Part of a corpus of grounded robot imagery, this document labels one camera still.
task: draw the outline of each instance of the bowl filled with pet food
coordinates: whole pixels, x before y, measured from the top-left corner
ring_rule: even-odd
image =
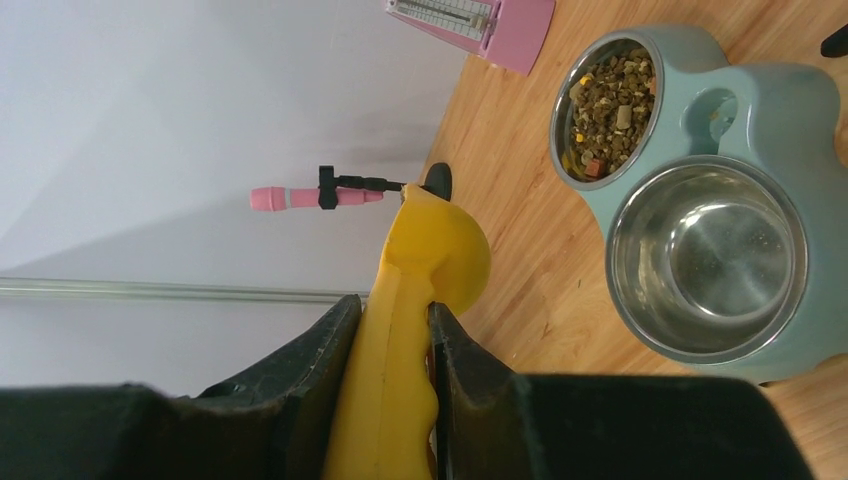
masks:
[[[662,101],[662,63],[638,31],[613,32],[572,66],[550,124],[551,159],[578,190],[614,181],[638,160]]]

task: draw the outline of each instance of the metronome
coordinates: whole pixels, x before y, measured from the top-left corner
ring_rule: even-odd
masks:
[[[555,0],[386,0],[386,12],[501,67],[527,75]]]

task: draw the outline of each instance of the pink microphone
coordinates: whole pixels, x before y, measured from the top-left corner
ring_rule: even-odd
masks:
[[[317,207],[320,192],[317,188],[256,188],[250,192],[250,208],[260,212],[279,212],[287,208]],[[383,199],[383,192],[352,188],[337,188],[336,194],[339,205],[362,205]]]

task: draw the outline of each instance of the yellow handle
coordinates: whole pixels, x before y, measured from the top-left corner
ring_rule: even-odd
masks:
[[[381,265],[348,359],[325,479],[432,478],[428,438],[438,401],[424,360],[433,297],[427,278]]]

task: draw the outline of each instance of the yellow spoon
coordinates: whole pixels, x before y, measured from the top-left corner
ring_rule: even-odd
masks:
[[[404,194],[348,357],[326,480],[433,478],[427,307],[440,302],[459,315],[489,278],[489,245],[471,216],[414,185]]]

